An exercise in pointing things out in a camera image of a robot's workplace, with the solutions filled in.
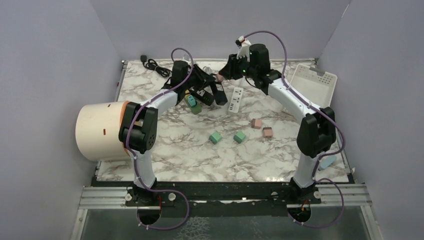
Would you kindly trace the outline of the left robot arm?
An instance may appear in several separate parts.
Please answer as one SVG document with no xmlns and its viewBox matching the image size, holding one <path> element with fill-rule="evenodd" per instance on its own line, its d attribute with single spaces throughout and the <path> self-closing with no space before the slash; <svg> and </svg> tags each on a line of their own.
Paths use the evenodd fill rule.
<svg viewBox="0 0 424 240">
<path fill-rule="evenodd" d="M 157 178 L 150 150 L 156 141 L 159 116 L 178 105 L 188 94 L 197 94 L 215 84 L 214 73 L 202 70 L 197 64 L 177 60 L 159 93 L 142 103 L 129 101 L 123 108 L 118 139 L 133 162 L 134 184 L 141 188 L 138 199 L 144 205 L 152 205 L 157 200 L 157 191 L 152 188 Z"/>
</svg>

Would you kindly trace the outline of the white power strip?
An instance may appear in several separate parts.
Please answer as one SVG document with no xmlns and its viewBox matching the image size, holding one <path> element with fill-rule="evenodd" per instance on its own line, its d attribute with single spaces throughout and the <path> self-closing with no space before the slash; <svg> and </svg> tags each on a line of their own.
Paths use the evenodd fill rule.
<svg viewBox="0 0 424 240">
<path fill-rule="evenodd" d="M 234 87 L 227 112 L 229 114 L 237 114 L 241 107 L 241 100 L 244 89 L 242 87 Z"/>
</svg>

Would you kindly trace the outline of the green USB charger plug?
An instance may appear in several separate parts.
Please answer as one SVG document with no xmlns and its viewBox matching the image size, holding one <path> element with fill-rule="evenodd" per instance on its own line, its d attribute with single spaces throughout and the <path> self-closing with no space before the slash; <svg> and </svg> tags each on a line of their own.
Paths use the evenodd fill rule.
<svg viewBox="0 0 424 240">
<path fill-rule="evenodd" d="M 219 143 L 222 139 L 223 139 L 222 135 L 221 135 L 219 132 L 217 132 L 217 131 L 215 131 L 214 133 L 212 133 L 212 134 L 209 136 L 209 140 L 210 140 L 210 141 L 211 141 L 214 145 L 216 145 L 217 143 Z"/>
</svg>

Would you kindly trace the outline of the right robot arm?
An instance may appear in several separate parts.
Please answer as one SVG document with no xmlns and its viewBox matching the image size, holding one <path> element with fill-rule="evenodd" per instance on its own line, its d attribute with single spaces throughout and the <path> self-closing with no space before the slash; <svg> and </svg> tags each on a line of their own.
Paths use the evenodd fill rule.
<svg viewBox="0 0 424 240">
<path fill-rule="evenodd" d="M 252 79 L 256 88 L 278 101 L 299 122 L 296 144 L 300 159 L 289 182 L 288 196 L 292 202 L 302 203 L 315 187 L 320 157 L 336 141 L 335 112 L 330 107 L 321 108 L 306 100 L 280 71 L 272 69 L 264 44 L 248 46 L 246 56 L 230 54 L 218 73 L 226 80 Z"/>
</svg>

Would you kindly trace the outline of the pink USB charger plug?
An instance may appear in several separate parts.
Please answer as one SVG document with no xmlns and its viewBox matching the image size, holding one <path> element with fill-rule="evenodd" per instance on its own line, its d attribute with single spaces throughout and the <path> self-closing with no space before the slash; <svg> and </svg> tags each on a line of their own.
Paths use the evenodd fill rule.
<svg viewBox="0 0 424 240">
<path fill-rule="evenodd" d="M 263 129 L 262 129 L 262 136 L 264 137 L 264 138 L 272 138 L 273 137 L 273 129 L 272 129 L 272 127 L 264 127 Z"/>
</svg>

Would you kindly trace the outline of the black power strip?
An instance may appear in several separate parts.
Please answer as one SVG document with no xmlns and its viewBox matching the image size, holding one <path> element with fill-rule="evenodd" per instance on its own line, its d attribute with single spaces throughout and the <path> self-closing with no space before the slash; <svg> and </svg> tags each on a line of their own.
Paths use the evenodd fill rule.
<svg viewBox="0 0 424 240">
<path fill-rule="evenodd" d="M 222 83 L 214 81 L 211 84 L 210 88 L 212 90 L 215 103 L 218 106 L 224 106 L 228 102 L 228 99 L 227 99 Z"/>
<path fill-rule="evenodd" d="M 215 100 L 213 94 L 204 89 L 196 91 L 195 93 L 196 98 L 207 106 L 211 106 Z"/>
</svg>

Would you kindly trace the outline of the green power strip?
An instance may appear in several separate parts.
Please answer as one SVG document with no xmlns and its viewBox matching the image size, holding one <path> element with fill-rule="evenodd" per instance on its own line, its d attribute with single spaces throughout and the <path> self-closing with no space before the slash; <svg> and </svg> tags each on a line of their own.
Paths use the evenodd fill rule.
<svg viewBox="0 0 424 240">
<path fill-rule="evenodd" d="M 202 112 L 201 105 L 191 94 L 185 95 L 184 100 L 194 115 L 197 115 Z"/>
</svg>

